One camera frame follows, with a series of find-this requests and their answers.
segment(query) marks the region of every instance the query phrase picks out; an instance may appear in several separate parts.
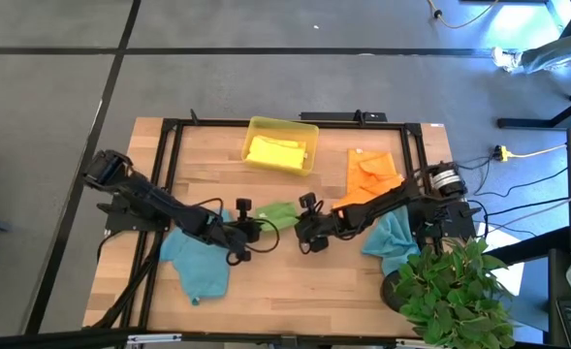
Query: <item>green cloth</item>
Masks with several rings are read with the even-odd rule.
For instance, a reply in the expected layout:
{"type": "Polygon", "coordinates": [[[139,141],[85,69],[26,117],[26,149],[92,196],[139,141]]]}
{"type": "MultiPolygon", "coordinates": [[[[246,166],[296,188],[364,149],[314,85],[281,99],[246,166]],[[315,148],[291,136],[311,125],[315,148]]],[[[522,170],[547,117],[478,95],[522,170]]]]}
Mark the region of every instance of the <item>green cloth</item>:
{"type": "MultiPolygon", "coordinates": [[[[255,210],[255,218],[269,220],[279,231],[298,223],[297,217],[294,203],[274,203],[255,210]]],[[[262,231],[273,232],[274,228],[272,225],[264,223],[262,224],[262,231]]]]}

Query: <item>yellow cloth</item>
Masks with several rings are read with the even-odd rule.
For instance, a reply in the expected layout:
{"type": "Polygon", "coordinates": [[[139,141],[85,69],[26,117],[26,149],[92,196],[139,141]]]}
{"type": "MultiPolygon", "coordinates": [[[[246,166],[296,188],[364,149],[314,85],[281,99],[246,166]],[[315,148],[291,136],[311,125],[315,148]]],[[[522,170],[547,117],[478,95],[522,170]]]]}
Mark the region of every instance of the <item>yellow cloth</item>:
{"type": "Polygon", "coordinates": [[[279,167],[301,169],[305,152],[305,142],[255,136],[250,144],[246,159],[279,167]]]}
{"type": "Polygon", "coordinates": [[[402,182],[403,177],[397,173],[390,152],[348,149],[347,195],[333,208],[364,204],[400,186],[402,182]]]}

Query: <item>orange cloth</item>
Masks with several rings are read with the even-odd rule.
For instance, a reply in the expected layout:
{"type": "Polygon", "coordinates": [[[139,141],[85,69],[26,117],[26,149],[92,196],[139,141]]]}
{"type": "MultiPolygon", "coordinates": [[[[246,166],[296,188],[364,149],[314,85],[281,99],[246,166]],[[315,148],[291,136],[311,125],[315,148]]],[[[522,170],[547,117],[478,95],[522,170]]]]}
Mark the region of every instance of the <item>orange cloth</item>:
{"type": "Polygon", "coordinates": [[[397,173],[393,156],[387,151],[362,151],[348,149],[347,195],[333,208],[364,204],[403,182],[397,173]]]}

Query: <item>plant pot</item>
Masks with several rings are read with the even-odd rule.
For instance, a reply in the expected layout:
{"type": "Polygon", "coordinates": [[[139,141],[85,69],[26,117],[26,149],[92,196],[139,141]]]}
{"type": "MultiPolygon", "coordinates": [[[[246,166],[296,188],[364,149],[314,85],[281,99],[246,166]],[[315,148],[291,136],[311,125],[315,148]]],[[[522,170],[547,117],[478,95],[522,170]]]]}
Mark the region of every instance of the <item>plant pot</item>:
{"type": "Polygon", "coordinates": [[[406,304],[406,300],[393,292],[393,285],[397,285],[399,283],[399,279],[399,272],[393,271],[384,278],[384,281],[382,281],[382,287],[380,288],[380,297],[384,304],[397,312],[399,312],[402,305],[406,304]]]}

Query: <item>yellow cable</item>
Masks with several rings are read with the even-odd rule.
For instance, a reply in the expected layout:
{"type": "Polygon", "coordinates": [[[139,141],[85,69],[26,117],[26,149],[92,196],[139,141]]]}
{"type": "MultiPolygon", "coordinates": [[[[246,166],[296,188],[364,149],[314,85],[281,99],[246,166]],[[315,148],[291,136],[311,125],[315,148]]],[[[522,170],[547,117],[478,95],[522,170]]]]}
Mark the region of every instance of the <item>yellow cable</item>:
{"type": "MultiPolygon", "coordinates": [[[[485,15],[487,11],[489,11],[492,7],[494,7],[494,5],[498,4],[499,0],[494,0],[494,2],[489,5],[485,10],[483,10],[478,16],[470,19],[468,22],[464,23],[464,24],[460,24],[460,25],[451,25],[449,23],[447,23],[444,18],[442,17],[442,15],[438,16],[438,19],[440,19],[440,21],[442,22],[442,24],[444,24],[447,28],[451,28],[451,29],[460,29],[462,27],[465,27],[466,25],[472,23],[473,21],[481,18],[481,16],[485,15]]],[[[438,11],[438,9],[436,8],[436,6],[433,4],[433,0],[428,0],[429,5],[432,8],[432,12],[435,13],[436,11],[438,11]]]]}
{"type": "Polygon", "coordinates": [[[535,155],[539,155],[539,154],[544,154],[547,153],[549,151],[553,151],[553,150],[557,150],[557,149],[561,149],[566,147],[567,144],[561,144],[561,145],[557,145],[557,146],[553,146],[551,148],[548,149],[544,149],[544,150],[540,150],[540,151],[535,151],[529,154],[524,154],[524,155],[519,155],[519,154],[514,154],[511,151],[507,151],[507,157],[516,157],[516,158],[525,158],[525,157],[531,157],[531,156],[535,156],[535,155]]]}

